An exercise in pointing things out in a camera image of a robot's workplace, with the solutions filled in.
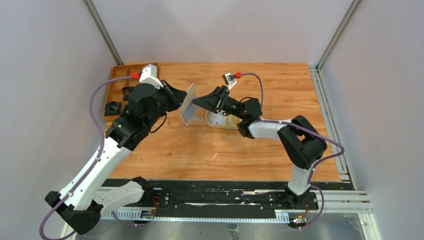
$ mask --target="paper in container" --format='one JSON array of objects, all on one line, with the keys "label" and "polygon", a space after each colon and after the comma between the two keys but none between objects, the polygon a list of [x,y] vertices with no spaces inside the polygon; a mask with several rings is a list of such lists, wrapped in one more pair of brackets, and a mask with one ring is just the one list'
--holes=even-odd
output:
[{"label": "paper in container", "polygon": [[237,124],[242,120],[233,115],[224,116],[222,112],[214,113],[206,111],[206,124],[211,128],[219,129],[239,129]]}]

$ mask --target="white panel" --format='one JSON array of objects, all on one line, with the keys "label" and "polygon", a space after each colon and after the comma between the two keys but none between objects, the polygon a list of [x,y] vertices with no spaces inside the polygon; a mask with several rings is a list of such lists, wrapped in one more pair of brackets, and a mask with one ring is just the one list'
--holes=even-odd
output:
[{"label": "white panel", "polygon": [[352,0],[94,0],[124,62],[316,64]]},{"label": "white panel", "polygon": [[[1,1],[0,23],[0,238],[40,239],[44,197],[99,144],[89,99],[114,61],[81,0]],[[60,236],[59,219],[47,222],[50,238]]]},{"label": "white panel", "polygon": [[382,238],[422,239],[424,1],[365,0],[322,73]]}]

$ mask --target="wood grain surface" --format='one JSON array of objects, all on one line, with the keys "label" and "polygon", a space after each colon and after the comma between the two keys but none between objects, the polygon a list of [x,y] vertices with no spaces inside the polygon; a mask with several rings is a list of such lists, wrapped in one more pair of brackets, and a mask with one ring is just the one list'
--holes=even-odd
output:
[{"label": "wood grain surface", "polygon": [[[304,115],[327,136],[314,84],[305,63],[158,63],[159,79],[186,91],[195,83],[196,95],[204,96],[224,85],[222,74],[253,72],[264,87],[265,119],[286,120]],[[260,99],[254,76],[243,76],[230,96]],[[199,109],[198,117],[205,117]],[[330,155],[330,148],[324,156]],[[293,164],[280,141],[249,139],[238,130],[211,128],[205,121],[185,126],[181,111],[168,113],[164,126],[146,137],[112,172],[110,178],[288,181]],[[314,181],[339,181],[335,161],[320,164]]]}]

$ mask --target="red cable plug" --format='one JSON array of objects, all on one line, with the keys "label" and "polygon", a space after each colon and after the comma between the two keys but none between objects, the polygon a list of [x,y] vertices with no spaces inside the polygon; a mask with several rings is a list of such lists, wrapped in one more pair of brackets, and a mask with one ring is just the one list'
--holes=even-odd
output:
[{"label": "red cable plug", "polygon": [[133,72],[131,73],[132,79],[139,79],[140,78],[140,73],[138,72]]}]

